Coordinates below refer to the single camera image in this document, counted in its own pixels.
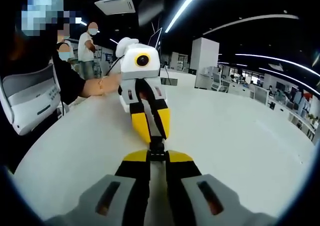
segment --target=air conditioner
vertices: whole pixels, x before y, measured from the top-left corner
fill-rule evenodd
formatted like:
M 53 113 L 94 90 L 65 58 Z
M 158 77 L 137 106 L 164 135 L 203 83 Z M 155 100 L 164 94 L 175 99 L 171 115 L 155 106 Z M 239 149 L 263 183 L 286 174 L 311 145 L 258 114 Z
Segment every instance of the air conditioner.
M 134 14 L 136 12 L 132 0 L 99 0 L 94 4 L 105 15 Z

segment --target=ceiling vent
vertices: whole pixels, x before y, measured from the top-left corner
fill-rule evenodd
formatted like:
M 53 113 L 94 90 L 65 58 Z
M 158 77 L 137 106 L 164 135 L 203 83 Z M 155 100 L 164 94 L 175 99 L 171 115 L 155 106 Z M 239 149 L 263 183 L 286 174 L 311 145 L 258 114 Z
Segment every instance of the ceiling vent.
M 94 4 L 105 15 L 133 14 L 136 12 L 132 0 L 99 0 Z
M 271 68 L 273 68 L 274 70 L 278 70 L 278 71 L 284 71 L 284 69 L 282 68 L 282 65 L 281 65 L 281 63 L 279 63 L 279 65 L 275 65 L 275 64 L 271 64 L 271 63 L 269 63 L 269 66 L 271 67 Z

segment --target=black wire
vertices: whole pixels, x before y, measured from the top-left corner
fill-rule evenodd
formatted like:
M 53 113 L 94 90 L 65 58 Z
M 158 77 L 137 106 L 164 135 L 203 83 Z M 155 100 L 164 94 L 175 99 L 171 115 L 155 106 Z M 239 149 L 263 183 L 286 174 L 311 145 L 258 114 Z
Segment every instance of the black wire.
M 61 104 L 62 104 L 62 116 L 64 116 L 65 115 L 65 106 L 62 101 L 61 101 Z
M 165 68 L 166 74 L 168 75 L 168 80 L 169 80 L 169 83 L 170 83 L 170 85 L 172 85 L 172 84 L 171 84 L 171 81 L 170 81 L 170 78 L 169 78 L 169 73 L 168 73 L 168 70 L 167 70 L 167 67 L 166 67 L 166 65 L 164 66 L 164 68 Z
M 113 67 L 118 63 L 118 61 L 120 60 L 120 59 L 122 59 L 124 57 L 124 55 L 122 55 L 121 57 L 118 57 L 115 61 L 114 61 L 114 63 L 112 64 L 112 66 L 110 67 L 110 69 L 108 70 L 108 72 L 106 72 L 106 74 L 105 74 L 105 76 L 108 76 L 108 74 L 110 73 L 110 71 L 113 69 Z

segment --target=white robot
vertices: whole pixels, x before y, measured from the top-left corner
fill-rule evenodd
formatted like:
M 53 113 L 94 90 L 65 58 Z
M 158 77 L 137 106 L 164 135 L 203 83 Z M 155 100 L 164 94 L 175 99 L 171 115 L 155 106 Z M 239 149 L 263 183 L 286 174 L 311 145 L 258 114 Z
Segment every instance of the white robot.
M 115 55 L 121 58 L 122 82 L 118 93 L 124 111 L 131 114 L 133 128 L 146 143 L 151 143 L 152 136 L 140 98 L 142 93 L 150 105 L 161 137 L 167 139 L 170 129 L 170 110 L 159 77 L 160 60 L 157 50 L 139 43 L 138 39 L 125 37 L 118 43 Z

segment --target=yellow ring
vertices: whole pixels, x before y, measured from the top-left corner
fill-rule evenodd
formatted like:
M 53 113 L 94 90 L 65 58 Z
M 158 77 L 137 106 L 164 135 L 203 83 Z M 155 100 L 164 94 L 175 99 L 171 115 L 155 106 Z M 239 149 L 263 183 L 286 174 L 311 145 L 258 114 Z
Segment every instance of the yellow ring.
M 148 63 L 147 63 L 145 66 L 140 66 L 140 65 L 137 64 L 137 59 L 138 59 L 140 56 L 147 56 L 147 57 L 148 57 L 149 61 L 148 61 Z M 137 65 L 137 66 L 140 67 L 140 68 L 147 67 L 148 64 L 150 63 L 150 56 L 149 56 L 149 54 L 147 54 L 147 53 L 145 53 L 145 52 L 139 53 L 139 54 L 135 57 L 134 62 L 135 62 L 135 65 Z

